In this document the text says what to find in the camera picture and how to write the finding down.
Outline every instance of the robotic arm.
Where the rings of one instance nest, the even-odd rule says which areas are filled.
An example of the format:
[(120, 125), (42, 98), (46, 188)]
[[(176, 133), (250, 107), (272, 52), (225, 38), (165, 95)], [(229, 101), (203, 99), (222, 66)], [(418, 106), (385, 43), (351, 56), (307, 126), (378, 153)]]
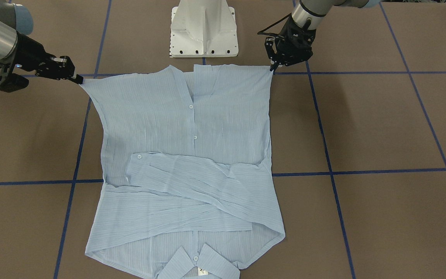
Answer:
[[(259, 31), (259, 35), (267, 35), (265, 48), (271, 60), (270, 71), (285, 65), (290, 66), (307, 61), (313, 55), (312, 43), (316, 36), (317, 26), (326, 16), (331, 7), (372, 7), (381, 0), (297, 0), (297, 5), (291, 14), (268, 28)], [(285, 21), (280, 33), (266, 31)]]
[(27, 87), (28, 79), (13, 73), (14, 68), (36, 71), (36, 76), (68, 79), (82, 84), (68, 56), (47, 53), (44, 47), (25, 34), (32, 32), (32, 17), (28, 10), (0, 0), (0, 90), (13, 92)]

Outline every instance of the shirt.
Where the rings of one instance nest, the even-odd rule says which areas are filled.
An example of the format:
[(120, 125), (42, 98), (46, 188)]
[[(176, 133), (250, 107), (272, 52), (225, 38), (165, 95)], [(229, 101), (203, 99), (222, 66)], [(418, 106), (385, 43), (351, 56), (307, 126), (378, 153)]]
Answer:
[(145, 279), (238, 279), (285, 237), (271, 177), (269, 67), (87, 79), (104, 184), (86, 255)]

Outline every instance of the fabric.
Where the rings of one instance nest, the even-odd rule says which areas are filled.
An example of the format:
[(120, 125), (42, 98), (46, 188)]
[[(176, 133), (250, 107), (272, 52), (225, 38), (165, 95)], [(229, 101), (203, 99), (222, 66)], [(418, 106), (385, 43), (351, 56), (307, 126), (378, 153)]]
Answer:
[(104, 128), (86, 255), (145, 279), (238, 279), (283, 240), (271, 77), (267, 66), (195, 65), (85, 80)]

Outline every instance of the white plastic stand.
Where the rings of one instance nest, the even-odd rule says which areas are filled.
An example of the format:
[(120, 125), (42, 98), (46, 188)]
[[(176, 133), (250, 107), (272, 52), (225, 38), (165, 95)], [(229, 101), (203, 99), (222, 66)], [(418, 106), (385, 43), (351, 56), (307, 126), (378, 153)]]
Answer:
[(180, 0), (172, 9), (171, 57), (237, 54), (235, 9), (226, 0)]

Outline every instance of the shirt tag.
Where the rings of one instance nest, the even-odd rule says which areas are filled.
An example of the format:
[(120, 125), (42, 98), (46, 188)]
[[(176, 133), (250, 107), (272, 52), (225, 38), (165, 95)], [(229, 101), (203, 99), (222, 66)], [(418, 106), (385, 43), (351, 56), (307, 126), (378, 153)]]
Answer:
[(199, 276), (201, 276), (201, 275), (209, 275), (209, 273), (206, 270), (203, 270), (200, 267), (198, 267), (197, 270), (199, 271)]

